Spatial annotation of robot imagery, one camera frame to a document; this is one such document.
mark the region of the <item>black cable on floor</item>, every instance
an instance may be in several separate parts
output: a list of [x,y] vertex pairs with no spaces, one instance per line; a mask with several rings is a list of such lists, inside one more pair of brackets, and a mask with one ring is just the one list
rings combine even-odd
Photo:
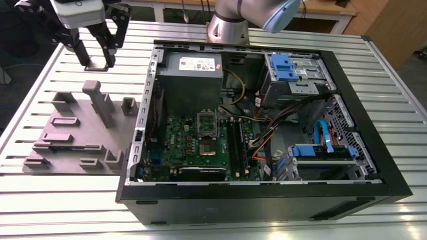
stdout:
[[210,4],[210,0],[206,0],[206,2],[207,2],[207,11],[208,11],[208,19],[207,19],[207,21],[210,21],[211,20],[211,4]]
[[207,16],[206,16],[206,6],[203,4],[203,0],[200,0],[200,4],[202,4],[202,12],[203,12],[203,22],[206,25],[207,24]]

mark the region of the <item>blue latch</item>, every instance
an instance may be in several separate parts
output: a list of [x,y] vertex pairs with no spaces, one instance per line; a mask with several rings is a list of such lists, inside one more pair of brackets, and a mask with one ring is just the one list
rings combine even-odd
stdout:
[[294,63],[289,55],[273,54],[271,55],[273,69],[277,73],[277,80],[285,82],[297,82],[301,77],[295,74]]
[[293,154],[294,157],[303,156],[303,157],[315,157],[315,148],[314,146],[294,146],[293,147]]
[[354,159],[357,157],[357,155],[358,155],[357,154],[357,149],[353,146],[349,146],[347,150],[349,150],[351,158]]

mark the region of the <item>aluminum table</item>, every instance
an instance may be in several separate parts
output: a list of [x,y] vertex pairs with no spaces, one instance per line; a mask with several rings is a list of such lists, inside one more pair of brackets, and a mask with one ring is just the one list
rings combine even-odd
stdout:
[[[103,56],[86,29],[92,56]],[[337,221],[210,225],[142,225],[115,203],[119,176],[40,176],[23,173],[24,157],[50,119],[56,91],[78,99],[86,80],[102,81],[112,100],[140,99],[154,40],[206,41],[202,25],[131,22],[116,65],[84,72],[59,46],[0,137],[0,237],[52,239],[414,239],[427,237],[427,113],[375,45],[359,36],[251,29],[252,45],[334,51],[414,196]]]

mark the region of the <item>wooden furniture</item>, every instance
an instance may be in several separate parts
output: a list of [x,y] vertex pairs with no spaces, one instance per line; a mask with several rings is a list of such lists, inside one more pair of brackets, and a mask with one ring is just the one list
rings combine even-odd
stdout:
[[345,34],[371,37],[398,69],[427,40],[426,0],[351,0],[359,15]]
[[[163,23],[164,20],[164,9],[182,9],[182,0],[124,0],[124,3],[131,6],[151,7],[154,8],[155,21]],[[208,10],[207,0],[204,2],[204,10]],[[211,10],[215,10],[215,0],[208,0]],[[202,10],[200,0],[184,0],[186,9]],[[358,11],[351,3],[343,8],[335,5],[335,1],[331,0],[306,0],[306,16],[305,18],[313,20],[330,20],[334,21],[331,28],[326,33],[342,34],[351,21],[353,17],[358,15]],[[305,5],[299,5],[299,12],[297,18],[303,17]]]

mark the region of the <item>blue drive bracket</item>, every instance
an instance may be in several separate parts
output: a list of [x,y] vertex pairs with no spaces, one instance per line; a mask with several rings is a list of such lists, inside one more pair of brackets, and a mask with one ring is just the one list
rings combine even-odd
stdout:
[[327,152],[334,153],[331,136],[329,133],[329,126],[327,126],[327,122],[323,120],[318,120],[314,125],[314,143],[321,144],[319,127],[322,127],[322,131],[323,131],[323,143],[322,144],[326,145]]
[[301,77],[295,74],[294,63],[289,55],[273,54],[271,65],[277,73],[277,80],[281,82],[298,82]]

